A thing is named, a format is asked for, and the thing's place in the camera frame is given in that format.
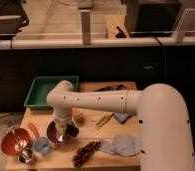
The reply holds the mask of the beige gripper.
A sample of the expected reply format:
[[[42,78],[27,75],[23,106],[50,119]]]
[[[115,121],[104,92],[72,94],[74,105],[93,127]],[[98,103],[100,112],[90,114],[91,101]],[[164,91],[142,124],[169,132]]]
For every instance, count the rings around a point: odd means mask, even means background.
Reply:
[[[66,134],[66,128],[71,123],[70,117],[56,117],[54,116],[54,122],[56,124],[56,130],[59,135],[65,135]]]

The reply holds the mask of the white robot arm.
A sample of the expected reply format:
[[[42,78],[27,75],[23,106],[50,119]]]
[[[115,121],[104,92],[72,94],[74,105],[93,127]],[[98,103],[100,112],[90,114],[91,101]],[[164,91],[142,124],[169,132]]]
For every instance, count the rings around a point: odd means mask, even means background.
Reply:
[[[75,92],[61,81],[47,95],[56,123],[66,126],[73,108],[135,114],[139,121],[141,171],[195,171],[188,109],[172,86],[144,90]]]

